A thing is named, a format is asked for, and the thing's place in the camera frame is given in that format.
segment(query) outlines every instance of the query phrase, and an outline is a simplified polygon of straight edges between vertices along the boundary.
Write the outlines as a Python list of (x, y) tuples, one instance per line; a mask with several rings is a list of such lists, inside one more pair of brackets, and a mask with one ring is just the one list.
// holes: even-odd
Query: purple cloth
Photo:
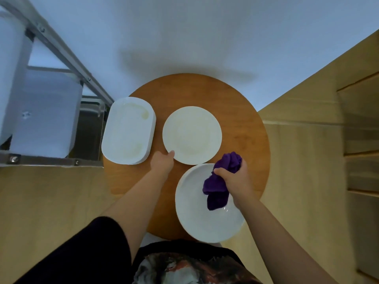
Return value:
[[(235, 152), (225, 153), (222, 158), (215, 163), (215, 168), (225, 168), (226, 170), (236, 173), (241, 167), (242, 157)], [(209, 210), (215, 210), (224, 207), (228, 203), (229, 191), (226, 188), (225, 181), (221, 176), (212, 171), (212, 175), (204, 181), (203, 193), (208, 195), (206, 204)]]

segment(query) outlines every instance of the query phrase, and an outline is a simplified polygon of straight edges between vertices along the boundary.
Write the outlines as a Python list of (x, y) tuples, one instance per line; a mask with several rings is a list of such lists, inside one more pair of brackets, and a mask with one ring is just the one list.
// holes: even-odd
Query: fingers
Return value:
[(172, 150), (171, 152), (168, 153), (168, 156), (173, 158), (175, 156), (175, 152)]
[(221, 176), (224, 180), (226, 180), (230, 175), (232, 175), (231, 172), (228, 172), (225, 168), (215, 168), (213, 170), (213, 172), (218, 175), (218, 176)]

